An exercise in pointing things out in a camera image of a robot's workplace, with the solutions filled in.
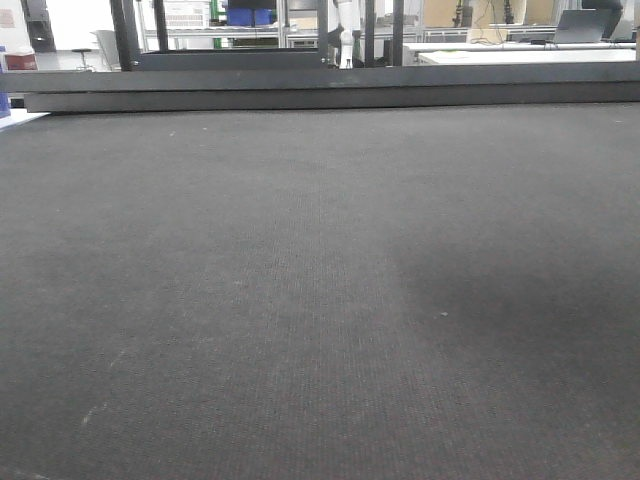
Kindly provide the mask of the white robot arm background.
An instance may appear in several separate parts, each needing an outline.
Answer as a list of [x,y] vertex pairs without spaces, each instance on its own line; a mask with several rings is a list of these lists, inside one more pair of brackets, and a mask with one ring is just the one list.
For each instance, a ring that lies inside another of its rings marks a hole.
[[353,49],[355,32],[360,32],[360,4],[356,0],[336,0],[332,2],[336,13],[340,45],[340,69],[353,69]]

